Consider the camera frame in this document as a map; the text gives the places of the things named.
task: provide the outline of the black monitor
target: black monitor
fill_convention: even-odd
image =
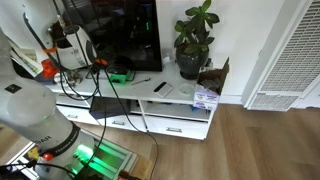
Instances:
[[[106,60],[125,56],[133,70],[162,71],[155,0],[64,0],[73,23],[88,32]]]

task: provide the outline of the plant pot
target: plant pot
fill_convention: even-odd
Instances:
[[[188,80],[197,79],[200,67],[203,67],[208,61],[209,51],[200,53],[197,56],[190,56],[181,53],[176,49],[176,59],[180,68],[180,75]]]

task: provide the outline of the potted plant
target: potted plant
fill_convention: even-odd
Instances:
[[[209,44],[214,38],[209,36],[206,24],[212,29],[213,24],[220,22],[218,15],[207,12],[210,5],[211,0],[205,0],[202,6],[186,10],[188,20],[178,20],[175,25],[175,30],[180,33],[174,42],[176,59],[185,79],[196,79],[200,67],[208,60]]]

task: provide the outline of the drawer handle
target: drawer handle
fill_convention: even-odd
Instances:
[[[171,132],[182,133],[182,129],[178,129],[178,128],[167,128],[166,130]]]
[[[112,124],[121,125],[121,126],[126,125],[125,122],[117,122],[117,121],[113,121]]]
[[[71,115],[71,114],[69,114],[67,117],[69,117],[69,118],[74,118],[74,119],[78,119],[78,116],[77,116],[77,115]]]

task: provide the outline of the white tv stand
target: white tv stand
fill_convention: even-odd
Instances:
[[[114,84],[114,87],[121,99],[131,100],[129,118],[139,130],[204,140],[209,131],[214,111],[192,109],[193,94],[181,94],[179,86],[184,83],[194,86],[196,82],[183,79],[179,72],[177,64],[169,62],[164,65],[163,72],[137,72],[134,81],[127,82],[125,85]],[[150,77],[151,80],[131,85],[147,77]],[[160,98],[153,90],[163,81],[171,84],[174,89],[165,98]],[[99,83],[103,97],[116,97],[107,79],[100,78]],[[95,120],[89,114],[90,100],[82,102],[60,96],[63,91],[59,85],[47,87],[56,93],[57,106],[69,120],[104,125],[104,119]],[[95,85],[92,79],[84,79],[75,88],[83,96],[91,95],[94,89]],[[107,126],[135,130],[125,115],[107,118]]]

